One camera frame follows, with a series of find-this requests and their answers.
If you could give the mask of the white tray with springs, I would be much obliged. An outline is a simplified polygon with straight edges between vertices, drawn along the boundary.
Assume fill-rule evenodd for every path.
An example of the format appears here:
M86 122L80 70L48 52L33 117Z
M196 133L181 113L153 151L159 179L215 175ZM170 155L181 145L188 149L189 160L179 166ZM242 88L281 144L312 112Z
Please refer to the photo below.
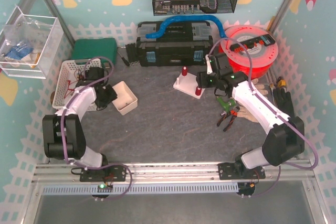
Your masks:
M124 81L115 84L113 89L117 98L112 101L112 104L121 115L126 115L138 106L137 97Z

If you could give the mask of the green plastic water tap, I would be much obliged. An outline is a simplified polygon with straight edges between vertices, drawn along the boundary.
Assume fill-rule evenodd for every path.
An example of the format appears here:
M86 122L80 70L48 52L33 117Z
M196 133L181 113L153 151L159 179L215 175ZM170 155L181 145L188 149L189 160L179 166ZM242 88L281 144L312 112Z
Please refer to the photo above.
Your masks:
M217 96L216 100L221 105L221 107L225 112L228 112L231 108L233 108L236 105L236 101L233 98L230 98L229 100L224 100L223 97Z

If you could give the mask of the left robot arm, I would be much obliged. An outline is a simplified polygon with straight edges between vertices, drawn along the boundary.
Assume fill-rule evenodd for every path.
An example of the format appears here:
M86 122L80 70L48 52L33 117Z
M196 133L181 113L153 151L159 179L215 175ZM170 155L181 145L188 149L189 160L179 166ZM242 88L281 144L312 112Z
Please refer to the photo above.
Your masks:
M85 170L101 170L112 166L105 155L87 146L81 120L89 106L96 100L106 107L118 95L112 86L105 83L114 71L114 64L104 56L94 57L86 62L83 73L91 61L106 60L111 67L107 75L97 80L85 81L84 86L75 88L70 100L57 112L45 115L42 120L44 152L46 157L64 160Z

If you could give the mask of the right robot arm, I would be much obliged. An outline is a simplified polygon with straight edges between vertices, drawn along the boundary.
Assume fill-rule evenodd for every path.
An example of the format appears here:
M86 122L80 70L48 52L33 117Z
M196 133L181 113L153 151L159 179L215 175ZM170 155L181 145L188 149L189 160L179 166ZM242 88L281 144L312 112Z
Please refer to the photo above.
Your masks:
M205 55L207 70L202 72L197 82L201 88L209 85L224 91L236 102L247 109L255 117L267 134L263 145L248 151L238 157L235 169L238 174L261 166L275 166L287 164L295 168L300 165L289 160L304 152L309 146L313 151L314 162L305 166L305 170L313 170L318 164L318 154L314 145L305 137L303 120L290 117L275 107L255 87L251 80L251 73L241 71L236 73L221 73L219 57L212 52Z

